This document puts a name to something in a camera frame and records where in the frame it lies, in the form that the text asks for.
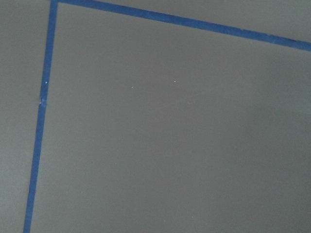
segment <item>blue line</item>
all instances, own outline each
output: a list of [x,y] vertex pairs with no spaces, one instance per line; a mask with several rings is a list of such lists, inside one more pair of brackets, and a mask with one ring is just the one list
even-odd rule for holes
[[57,0],[51,0],[47,41],[46,41],[46,47],[45,47],[45,57],[44,57],[42,82],[41,82],[41,91],[40,91],[40,104],[38,107],[33,162],[32,162],[32,167],[31,167],[29,193],[28,193],[28,198],[27,198],[23,233],[30,233],[30,227],[31,227],[31,222],[32,222],[32,217],[33,217],[35,189],[36,189],[38,170],[39,170],[45,110],[46,110],[50,72],[51,72],[51,65],[52,65],[54,34],[55,34],[55,27],[56,27],[56,15],[57,15]]
[[225,26],[221,24],[204,22],[191,18],[184,18],[179,16],[172,16],[154,11],[141,10],[133,7],[120,6],[111,3],[105,3],[95,0],[58,0],[58,2],[93,8],[118,14],[151,19],[160,22],[182,25],[191,28],[198,28],[206,31],[222,33],[232,36],[238,36],[258,41],[263,41],[271,44],[287,46],[299,50],[311,51],[311,43],[305,41],[292,40],[276,35],[267,35],[250,30],[243,30],[240,28]]

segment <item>concrete floor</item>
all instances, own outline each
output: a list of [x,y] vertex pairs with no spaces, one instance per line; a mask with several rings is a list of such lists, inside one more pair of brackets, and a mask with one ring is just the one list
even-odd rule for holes
[[[311,42],[311,2],[109,1]],[[49,1],[2,1],[0,232],[23,231]],[[59,3],[32,233],[310,232],[311,53]]]

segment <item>blue tape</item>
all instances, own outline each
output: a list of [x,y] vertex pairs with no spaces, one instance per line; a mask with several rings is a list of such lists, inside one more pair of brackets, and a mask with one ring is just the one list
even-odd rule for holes
[[50,72],[51,72],[51,65],[52,65],[54,34],[55,34],[55,27],[56,27],[56,15],[57,15],[57,0],[51,0],[47,41],[46,41],[46,47],[45,47],[45,57],[44,57],[44,65],[43,65],[43,73],[42,73],[42,82],[41,82],[41,90],[40,90],[40,104],[38,107],[37,126],[36,126],[36,132],[35,132],[35,146],[34,146],[34,153],[33,153],[33,162],[32,162],[32,167],[31,167],[29,193],[28,193],[28,198],[27,198],[23,233],[30,233],[30,227],[31,227],[31,222],[32,222],[32,217],[33,217],[35,189],[36,189],[36,183],[37,183],[37,177],[38,177],[38,169],[39,169],[41,145],[42,145],[42,137],[43,137],[43,128],[44,128],[44,119],[45,119],[45,110],[46,110],[46,101],[48,97],[48,88],[49,88]]
[[292,40],[276,35],[267,35],[265,33],[254,32],[250,30],[243,30],[240,28],[229,27],[221,24],[204,22],[191,18],[184,18],[179,16],[172,16],[163,13],[141,10],[133,7],[120,6],[111,3],[105,3],[95,0],[59,0],[59,2],[93,8],[108,12],[119,13],[128,16],[151,19],[155,21],[182,25],[191,28],[198,28],[206,31],[222,33],[232,36],[243,37],[263,41],[271,44],[287,46],[299,50],[311,51],[311,43],[305,41]]

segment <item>vertical blue line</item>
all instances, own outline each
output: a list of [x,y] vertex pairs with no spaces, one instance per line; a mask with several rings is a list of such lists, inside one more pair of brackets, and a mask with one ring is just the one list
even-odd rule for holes
[[54,35],[55,35],[55,27],[56,27],[56,15],[57,15],[57,0],[51,0],[47,40],[46,40],[46,47],[45,47],[45,57],[44,57],[44,65],[43,65],[43,73],[42,73],[42,82],[41,82],[41,90],[40,90],[40,104],[38,107],[33,162],[32,162],[32,167],[31,167],[29,193],[28,193],[28,198],[27,198],[23,233],[30,233],[31,222],[32,222],[32,217],[33,217],[34,202],[35,202],[35,189],[36,189],[38,170],[39,170],[44,119],[45,119],[45,111],[46,111],[46,102],[47,102],[47,97],[48,97],[49,80],[50,80],[50,72],[51,72],[51,65],[52,65],[52,54],[53,54]]

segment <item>gray surface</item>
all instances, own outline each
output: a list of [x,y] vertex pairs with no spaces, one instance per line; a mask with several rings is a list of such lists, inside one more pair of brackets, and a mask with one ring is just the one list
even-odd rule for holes
[[310,232],[311,54],[59,5],[32,233]]
[[47,1],[0,1],[0,232],[22,232],[43,67]]
[[311,42],[310,0],[100,0]]

